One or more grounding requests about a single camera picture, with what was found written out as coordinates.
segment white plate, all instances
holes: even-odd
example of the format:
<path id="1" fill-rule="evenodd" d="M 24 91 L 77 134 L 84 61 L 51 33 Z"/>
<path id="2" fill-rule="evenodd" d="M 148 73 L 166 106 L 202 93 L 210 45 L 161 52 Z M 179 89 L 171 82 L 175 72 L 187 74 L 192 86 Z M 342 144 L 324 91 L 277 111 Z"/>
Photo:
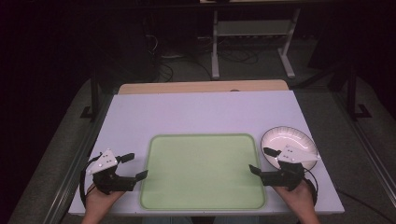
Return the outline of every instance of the white plate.
<path id="1" fill-rule="evenodd" d="M 302 151 L 318 155 L 318 149 L 315 146 L 314 141 L 312 141 L 312 139 L 305 133 L 291 127 L 273 128 L 266 132 L 262 137 L 262 149 L 269 147 L 274 150 L 283 150 L 286 146 L 296 147 Z M 268 156 L 263 150 L 262 153 L 264 154 L 265 159 L 275 166 L 275 168 L 280 168 L 276 158 Z M 316 161 L 304 161 L 302 162 L 302 165 L 305 169 L 310 170 L 316 163 Z"/>

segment hand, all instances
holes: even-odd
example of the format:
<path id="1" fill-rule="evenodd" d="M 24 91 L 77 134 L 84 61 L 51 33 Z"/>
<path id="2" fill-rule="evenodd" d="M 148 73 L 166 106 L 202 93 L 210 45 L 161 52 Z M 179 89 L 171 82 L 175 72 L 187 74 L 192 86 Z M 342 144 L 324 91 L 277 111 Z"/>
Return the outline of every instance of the hand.
<path id="1" fill-rule="evenodd" d="M 292 191 L 286 187 L 273 187 L 273 189 L 285 201 L 288 207 L 299 218 L 303 224 L 319 224 L 318 216 L 315 213 L 315 206 L 312 200 L 311 190 L 305 181 Z"/>
<path id="2" fill-rule="evenodd" d="M 109 195 L 106 195 L 94 184 L 88 188 L 88 192 L 85 217 L 82 219 L 82 224 L 99 223 L 114 202 L 125 193 L 125 191 L 112 191 Z"/>

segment gray carpet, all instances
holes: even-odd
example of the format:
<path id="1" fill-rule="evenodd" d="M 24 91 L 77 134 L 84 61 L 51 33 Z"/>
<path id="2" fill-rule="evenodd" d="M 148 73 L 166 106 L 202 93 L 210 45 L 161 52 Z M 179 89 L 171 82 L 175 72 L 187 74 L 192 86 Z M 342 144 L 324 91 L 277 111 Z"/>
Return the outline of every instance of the gray carpet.
<path id="1" fill-rule="evenodd" d="M 297 84 L 317 72 L 317 70 L 306 67 L 315 43 L 314 40 L 292 42 L 289 57 L 296 73 L 295 79 L 286 78 L 277 57 L 276 48 L 279 46 L 280 40 L 271 43 L 263 40 L 254 48 L 251 47 L 252 43 L 246 43 L 246 47 L 254 49 L 258 55 L 256 63 L 254 54 L 250 59 L 252 60 L 251 64 L 235 63 L 220 58 L 220 79 L 281 78 L 285 79 L 289 85 Z M 232 44 L 233 41 L 230 41 L 229 46 L 224 47 L 224 55 L 228 59 L 231 54 L 237 58 L 243 58 L 246 53 L 241 50 L 229 50 L 233 47 Z M 209 75 L 204 68 L 210 71 L 210 54 L 203 48 L 198 49 L 199 53 L 197 51 L 188 52 L 192 56 L 187 59 L 163 61 L 172 67 L 173 81 L 209 80 Z M 166 69 L 168 67 L 164 66 L 163 71 L 169 74 L 169 69 Z M 160 81 L 166 79 L 167 76 L 164 74 Z M 344 112 L 343 102 L 340 103 L 338 95 L 324 88 L 328 79 L 329 77 L 325 77 L 306 90 L 295 91 L 295 94 L 334 186 L 370 204 L 395 221 L 395 207 L 376 176 L 359 137 L 354 132 L 354 123 Z M 73 160 L 76 149 L 83 139 L 82 136 L 90 125 L 88 120 L 79 118 L 82 109 L 90 103 L 89 87 L 89 83 L 84 85 L 71 104 L 10 223 L 42 223 L 45 219 L 51 201 L 62 184 L 64 174 L 68 169 L 67 165 Z M 395 166 L 393 161 L 396 158 L 394 150 L 396 148 L 396 137 L 394 136 L 396 122 L 375 99 L 371 88 L 361 80 L 358 83 L 358 93 L 358 103 L 365 104 L 373 115 L 371 119 L 360 119 L 359 124 L 375 149 L 378 149 L 378 154 L 383 158 L 384 163 L 389 169 L 392 169 L 389 171 L 394 172 L 396 170 L 393 169 Z M 340 198 L 346 209 L 345 213 L 321 216 L 322 223 L 387 223 L 384 218 L 361 203 L 343 194 L 340 194 Z M 66 214 L 62 223 L 79 223 L 80 221 L 81 217 Z M 294 216 L 262 218 L 263 223 L 295 223 L 295 221 Z M 107 217 L 103 223 L 141 223 L 141 218 Z"/>

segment green tray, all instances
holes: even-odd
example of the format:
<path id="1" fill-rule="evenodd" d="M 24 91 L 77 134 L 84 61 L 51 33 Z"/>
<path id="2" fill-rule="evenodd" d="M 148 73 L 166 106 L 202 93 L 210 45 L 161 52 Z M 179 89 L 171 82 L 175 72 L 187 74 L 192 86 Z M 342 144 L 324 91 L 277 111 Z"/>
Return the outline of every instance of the green tray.
<path id="1" fill-rule="evenodd" d="M 265 204 L 248 134 L 157 135 L 150 143 L 140 203 L 147 210 L 251 210 Z"/>

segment white table surface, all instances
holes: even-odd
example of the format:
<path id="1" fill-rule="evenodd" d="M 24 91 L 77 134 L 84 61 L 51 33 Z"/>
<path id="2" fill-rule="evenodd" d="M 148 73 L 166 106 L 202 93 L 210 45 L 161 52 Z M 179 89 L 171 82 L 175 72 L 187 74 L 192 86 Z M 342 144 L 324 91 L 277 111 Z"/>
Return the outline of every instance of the white table surface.
<path id="1" fill-rule="evenodd" d="M 134 160 L 121 163 L 117 174 L 135 176 L 145 169 L 149 142 L 158 134 L 248 133 L 255 139 L 264 171 L 276 169 L 261 152 L 266 131 L 289 126 L 312 137 L 293 91 L 229 91 L 116 95 L 108 109 L 92 158 L 111 148 L 115 156 L 134 153 Z M 318 214 L 343 213 L 344 207 L 322 161 L 311 170 L 319 184 Z M 86 188 L 92 183 L 87 175 Z M 113 206 L 110 214 L 120 216 L 221 216 L 276 215 L 290 213 L 271 187 L 266 205 L 244 211 L 148 211 L 139 204 L 140 182 Z M 69 213 L 83 215 L 78 190 Z"/>

